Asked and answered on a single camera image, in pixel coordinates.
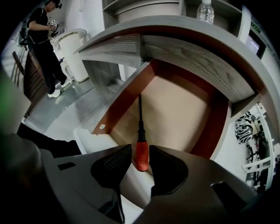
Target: bottle cap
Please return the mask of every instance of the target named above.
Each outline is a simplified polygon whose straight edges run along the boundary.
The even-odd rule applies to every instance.
[[[211,4],[211,0],[202,0],[202,3],[204,3],[204,4]]]

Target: plastic bottle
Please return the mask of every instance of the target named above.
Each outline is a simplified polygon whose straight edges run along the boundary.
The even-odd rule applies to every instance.
[[[207,23],[214,22],[214,9],[211,6],[211,0],[202,0],[201,5],[197,9],[197,19],[203,20]]]

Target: green exit sign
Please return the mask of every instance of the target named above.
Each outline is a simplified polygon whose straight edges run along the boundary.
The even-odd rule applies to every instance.
[[[252,26],[258,33],[261,33],[261,30],[260,30],[253,22],[251,22],[251,26]]]

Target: person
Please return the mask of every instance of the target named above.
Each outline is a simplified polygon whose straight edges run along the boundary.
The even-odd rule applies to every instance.
[[[53,31],[55,27],[48,25],[47,13],[58,8],[59,4],[60,0],[47,1],[44,8],[38,8],[31,14],[27,23],[27,27],[29,28],[28,48],[29,50],[33,50],[42,68],[50,98],[56,98],[61,93],[60,90],[55,88],[55,78],[60,81],[63,88],[71,83],[62,72],[60,63],[53,52],[53,46],[49,41],[49,32]]]

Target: round white table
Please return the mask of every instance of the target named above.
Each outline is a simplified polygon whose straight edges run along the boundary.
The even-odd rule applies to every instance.
[[[81,47],[81,39],[87,34],[86,30],[70,30],[52,40],[54,45],[60,45],[64,58],[67,61],[76,81],[82,82],[88,79],[88,73],[84,67],[80,54],[74,53]]]

